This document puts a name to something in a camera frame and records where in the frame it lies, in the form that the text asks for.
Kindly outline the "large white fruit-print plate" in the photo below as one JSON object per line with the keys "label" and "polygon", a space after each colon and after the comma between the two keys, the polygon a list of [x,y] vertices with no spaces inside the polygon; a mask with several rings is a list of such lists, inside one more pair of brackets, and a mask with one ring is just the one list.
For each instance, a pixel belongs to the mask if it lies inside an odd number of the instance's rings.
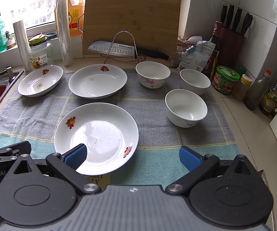
{"label": "large white fruit-print plate", "polygon": [[138,146],[138,126],[124,109],[110,103],[77,107],[60,121],[54,136],[56,152],[78,144],[87,147],[87,158],[77,169],[86,176],[111,173],[127,163]]}

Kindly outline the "plain white bowl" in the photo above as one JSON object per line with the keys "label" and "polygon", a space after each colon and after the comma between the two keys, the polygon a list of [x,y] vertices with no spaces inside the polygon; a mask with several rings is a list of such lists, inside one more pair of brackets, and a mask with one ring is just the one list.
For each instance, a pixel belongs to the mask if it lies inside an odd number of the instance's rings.
{"label": "plain white bowl", "polygon": [[193,69],[180,71],[181,88],[202,95],[210,86],[209,78],[203,73]]}

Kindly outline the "white bowl pink flowers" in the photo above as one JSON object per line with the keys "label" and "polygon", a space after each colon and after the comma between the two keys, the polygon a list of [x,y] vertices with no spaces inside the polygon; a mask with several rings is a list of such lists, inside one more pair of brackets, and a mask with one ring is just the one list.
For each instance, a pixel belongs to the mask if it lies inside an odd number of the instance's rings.
{"label": "white bowl pink flowers", "polygon": [[167,66],[152,61],[138,63],[135,70],[139,83],[149,89],[161,88],[171,74]]}

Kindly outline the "grey teal checked cloth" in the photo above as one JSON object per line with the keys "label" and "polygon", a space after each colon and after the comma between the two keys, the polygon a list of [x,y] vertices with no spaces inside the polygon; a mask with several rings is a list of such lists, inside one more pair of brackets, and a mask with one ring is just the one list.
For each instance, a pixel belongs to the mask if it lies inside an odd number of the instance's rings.
{"label": "grey teal checked cloth", "polygon": [[[181,146],[223,160],[239,154],[233,133],[211,91],[202,96],[208,108],[205,119],[191,128],[179,128],[168,119],[165,105],[166,94],[180,88],[179,76],[172,74],[163,87],[148,89],[141,86],[136,71],[128,69],[126,73],[126,85],[105,98],[105,102],[118,105],[132,115],[138,125],[138,147],[127,164],[110,174],[91,176],[91,181],[101,186],[166,187],[187,173],[179,160]],[[60,83],[40,97],[12,93],[0,111],[0,148],[27,140],[34,159],[43,159],[54,151],[54,133],[60,120],[74,108],[89,103],[70,91],[70,77],[71,73],[63,74]]]}

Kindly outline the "yellow lid spice jar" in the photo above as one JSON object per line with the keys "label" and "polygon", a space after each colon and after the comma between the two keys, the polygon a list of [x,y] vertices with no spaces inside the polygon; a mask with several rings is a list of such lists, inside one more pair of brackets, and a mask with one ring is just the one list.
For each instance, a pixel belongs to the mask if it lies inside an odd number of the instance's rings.
{"label": "yellow lid spice jar", "polygon": [[248,90],[250,89],[251,84],[252,84],[252,79],[249,78],[246,74],[243,74],[232,91],[233,97],[238,101],[243,100]]}

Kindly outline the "red cap clear bottle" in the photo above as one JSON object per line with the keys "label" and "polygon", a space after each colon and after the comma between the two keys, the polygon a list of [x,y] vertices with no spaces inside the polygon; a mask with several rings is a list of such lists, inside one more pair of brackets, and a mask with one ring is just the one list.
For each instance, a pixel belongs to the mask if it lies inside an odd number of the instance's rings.
{"label": "red cap clear bottle", "polygon": [[271,74],[272,72],[267,69],[263,76],[259,79],[256,79],[251,86],[249,92],[243,100],[245,106],[249,110],[255,110],[258,107],[262,97],[267,93]]}

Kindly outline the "middle white fruit-print plate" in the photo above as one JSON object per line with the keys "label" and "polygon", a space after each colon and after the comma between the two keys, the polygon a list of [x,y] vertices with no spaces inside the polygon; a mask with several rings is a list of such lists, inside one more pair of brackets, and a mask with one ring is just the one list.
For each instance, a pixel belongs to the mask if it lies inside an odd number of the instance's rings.
{"label": "middle white fruit-print plate", "polygon": [[117,93],[127,80],[126,72],[117,66],[94,64],[72,74],[69,89],[82,98],[103,99]]}

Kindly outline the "left oval white plate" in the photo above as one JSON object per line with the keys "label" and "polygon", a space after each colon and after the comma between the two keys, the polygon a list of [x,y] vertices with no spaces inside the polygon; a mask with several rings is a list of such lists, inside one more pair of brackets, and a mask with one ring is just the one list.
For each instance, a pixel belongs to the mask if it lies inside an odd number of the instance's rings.
{"label": "left oval white plate", "polygon": [[63,77],[60,66],[50,65],[28,74],[18,85],[18,93],[27,97],[42,96],[53,90]]}

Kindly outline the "dark soy sauce bottle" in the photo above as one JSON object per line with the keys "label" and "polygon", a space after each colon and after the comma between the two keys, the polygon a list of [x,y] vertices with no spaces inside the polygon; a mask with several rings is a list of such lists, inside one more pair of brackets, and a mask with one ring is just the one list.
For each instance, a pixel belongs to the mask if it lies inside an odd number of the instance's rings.
{"label": "dark soy sauce bottle", "polygon": [[222,29],[222,23],[219,21],[216,21],[214,24],[214,29],[213,29],[213,33],[212,33],[212,37],[210,39],[211,43],[215,44],[215,47],[212,51],[212,54],[210,55],[202,73],[204,75],[207,76],[207,78],[209,78],[209,80],[212,79],[212,76],[214,74],[214,69],[216,67],[216,63],[217,63],[217,57],[219,54],[219,39],[220,39],[220,35],[221,35],[221,29]]}

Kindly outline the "oil bottle yellow label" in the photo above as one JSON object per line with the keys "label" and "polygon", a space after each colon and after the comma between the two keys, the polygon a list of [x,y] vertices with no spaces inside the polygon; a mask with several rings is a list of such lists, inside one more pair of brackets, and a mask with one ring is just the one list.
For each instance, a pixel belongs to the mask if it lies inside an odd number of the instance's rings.
{"label": "oil bottle yellow label", "polygon": [[259,109],[264,115],[270,115],[277,107],[277,82],[270,87],[261,99]]}

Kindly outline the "glass jar with lid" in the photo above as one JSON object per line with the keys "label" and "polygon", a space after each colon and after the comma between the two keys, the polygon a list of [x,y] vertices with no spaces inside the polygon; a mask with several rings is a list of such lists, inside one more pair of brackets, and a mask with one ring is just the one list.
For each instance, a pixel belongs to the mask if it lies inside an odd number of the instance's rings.
{"label": "glass jar with lid", "polygon": [[33,68],[39,69],[52,64],[52,49],[47,37],[43,33],[29,39],[29,61]]}

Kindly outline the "small potted plant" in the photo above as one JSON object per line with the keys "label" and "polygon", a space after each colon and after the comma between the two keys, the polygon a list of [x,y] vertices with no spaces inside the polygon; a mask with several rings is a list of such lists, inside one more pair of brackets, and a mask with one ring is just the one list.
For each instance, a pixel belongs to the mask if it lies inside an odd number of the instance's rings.
{"label": "small potted plant", "polygon": [[6,49],[11,49],[16,45],[16,40],[13,36],[11,36],[11,34],[9,33],[9,31],[5,32],[6,35]]}

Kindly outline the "dark knife block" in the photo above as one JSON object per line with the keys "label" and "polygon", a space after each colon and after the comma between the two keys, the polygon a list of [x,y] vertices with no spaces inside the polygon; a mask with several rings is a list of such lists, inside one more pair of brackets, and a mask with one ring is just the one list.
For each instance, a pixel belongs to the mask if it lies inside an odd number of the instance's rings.
{"label": "dark knife block", "polygon": [[221,23],[225,23],[220,34],[220,51],[217,64],[233,67],[245,41],[245,33],[251,26],[253,16],[246,13],[241,32],[237,32],[243,10],[238,7],[234,14],[235,6],[230,4],[229,8],[224,4],[221,12]]}

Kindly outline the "tall plastic wrap roll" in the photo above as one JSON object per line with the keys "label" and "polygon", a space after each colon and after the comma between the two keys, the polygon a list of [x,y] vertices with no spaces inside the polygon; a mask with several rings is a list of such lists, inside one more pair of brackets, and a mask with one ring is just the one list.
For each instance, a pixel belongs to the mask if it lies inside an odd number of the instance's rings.
{"label": "tall plastic wrap roll", "polygon": [[73,64],[73,51],[68,20],[68,1],[55,0],[56,24],[58,28],[58,39],[60,43],[61,57],[64,66]]}

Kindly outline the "orange juice jug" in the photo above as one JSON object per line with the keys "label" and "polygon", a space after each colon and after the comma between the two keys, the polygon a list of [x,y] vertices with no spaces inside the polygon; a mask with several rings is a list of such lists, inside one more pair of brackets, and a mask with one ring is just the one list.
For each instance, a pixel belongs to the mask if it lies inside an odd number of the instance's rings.
{"label": "orange juice jug", "polygon": [[68,4],[68,23],[70,36],[83,35],[84,27],[84,9],[85,3],[83,0],[67,0]]}

